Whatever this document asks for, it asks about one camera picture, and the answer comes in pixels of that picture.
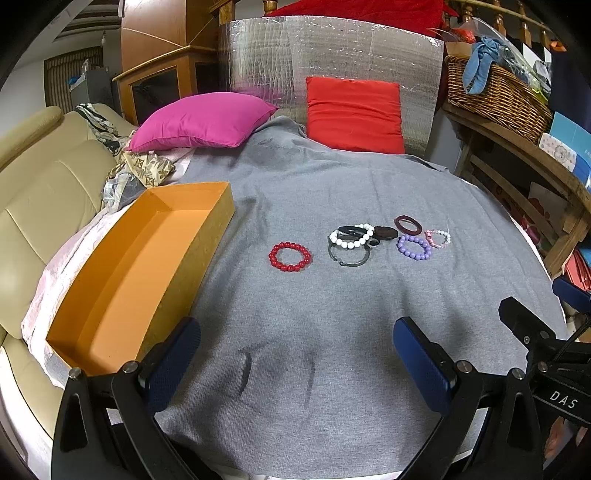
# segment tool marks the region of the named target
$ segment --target purple beaded bracelet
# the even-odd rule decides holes
[[[414,242],[423,247],[424,253],[416,254],[404,248],[404,242]],[[401,235],[398,239],[398,251],[404,254],[405,257],[414,258],[415,260],[427,260],[431,256],[431,246],[426,240],[412,235]]]

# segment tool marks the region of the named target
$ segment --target red beaded bracelet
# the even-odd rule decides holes
[[[297,250],[304,256],[304,259],[296,265],[285,265],[277,260],[277,253],[282,248],[291,248],[292,250]],[[269,254],[269,260],[271,261],[271,265],[273,265],[273,267],[278,268],[282,272],[299,272],[302,268],[312,262],[312,255],[306,247],[303,247],[300,244],[281,242],[280,244],[277,244],[273,247],[273,250],[271,250],[271,253]]]

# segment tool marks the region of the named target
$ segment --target wooden cabinet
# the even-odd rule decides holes
[[[210,0],[126,0],[121,24],[125,119],[135,125],[179,98],[218,90],[218,18]]]

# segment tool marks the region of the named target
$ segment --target patterned fabric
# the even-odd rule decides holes
[[[113,124],[97,112],[92,103],[81,103],[74,108],[74,111],[79,113],[88,122],[88,126],[96,139],[109,149],[118,162],[118,156],[127,144],[128,137],[119,136],[119,132]]]
[[[126,150],[135,130],[128,137],[122,137],[105,117],[96,111],[91,103],[81,103],[74,111],[87,122],[96,139],[112,153],[117,165],[109,172],[103,188],[102,199],[111,212],[121,205],[121,196],[129,182],[139,180],[145,188],[157,187],[174,171],[174,163],[154,152],[133,153]]]
[[[121,160],[146,188],[157,187],[174,171],[174,164],[169,159],[154,152],[133,153],[125,150]]]

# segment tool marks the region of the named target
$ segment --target bracelet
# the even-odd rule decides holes
[[[353,240],[353,241],[347,242],[347,241],[343,241],[343,239],[339,238],[339,233],[344,233],[344,232],[341,232],[340,229],[336,229],[334,232],[332,232],[329,235],[329,240],[331,241],[331,243],[334,243],[338,247],[352,249],[352,248],[359,248],[359,247],[361,247],[361,245],[365,245],[365,242],[367,242],[370,239],[370,237],[372,237],[374,235],[374,227],[372,227],[368,223],[362,223],[360,225],[355,225],[355,228],[363,229],[363,230],[365,230],[365,233],[363,235],[357,236],[357,234],[355,234],[355,233],[348,232],[347,234],[350,236],[349,239]]]
[[[277,260],[277,253],[282,248],[291,248],[292,250],[296,250],[304,256],[304,259],[295,265],[283,264],[279,262],[279,260]],[[273,247],[273,250],[271,250],[271,253],[269,254],[269,260],[271,261],[271,265],[273,267],[281,270],[282,272],[299,272],[302,268],[304,268],[306,265],[309,265],[312,262],[312,255],[306,247],[303,247],[300,244],[292,244],[291,242],[281,242],[280,244],[277,244]]]
[[[343,236],[345,237],[344,238],[345,241],[352,240],[352,239],[356,238],[353,235],[343,235]],[[363,258],[360,261],[355,262],[355,263],[345,263],[342,260],[338,259],[337,256],[332,252],[332,248],[335,246],[336,246],[336,243],[333,243],[332,238],[329,236],[329,255],[335,262],[338,262],[341,267],[360,267],[361,265],[366,263],[367,260],[369,260],[369,254],[371,253],[371,249],[370,249],[368,243],[365,243],[363,245],[363,247],[365,248],[365,255],[363,256]]]
[[[417,227],[417,229],[416,230],[409,230],[408,228],[404,228],[400,224],[400,222],[412,223],[415,227]],[[396,225],[398,227],[398,230],[406,233],[407,235],[420,235],[421,232],[423,231],[423,227],[421,226],[421,224],[419,222],[417,222],[414,218],[409,217],[408,215],[401,215],[401,216],[397,217],[394,220],[394,225]]]
[[[443,235],[445,237],[445,241],[441,245],[437,245],[433,240],[433,234]],[[425,238],[427,239],[429,245],[435,248],[443,248],[446,245],[452,243],[452,236],[449,234],[449,232],[446,232],[444,230],[427,230],[425,232]]]
[[[423,253],[416,254],[414,252],[411,252],[410,250],[407,250],[406,248],[404,248],[404,242],[414,242],[416,244],[419,244],[421,247],[423,247]],[[405,257],[410,257],[415,260],[428,260],[432,253],[431,247],[429,246],[426,240],[412,235],[402,235],[400,237],[400,239],[398,240],[398,251],[404,254]]]
[[[339,232],[344,233],[346,235],[352,235],[357,238],[363,237],[367,230],[365,228],[360,228],[357,225],[355,226],[340,226]],[[374,227],[374,234],[372,238],[377,240],[379,245],[380,240],[394,240],[398,236],[398,231],[391,226],[375,226]]]

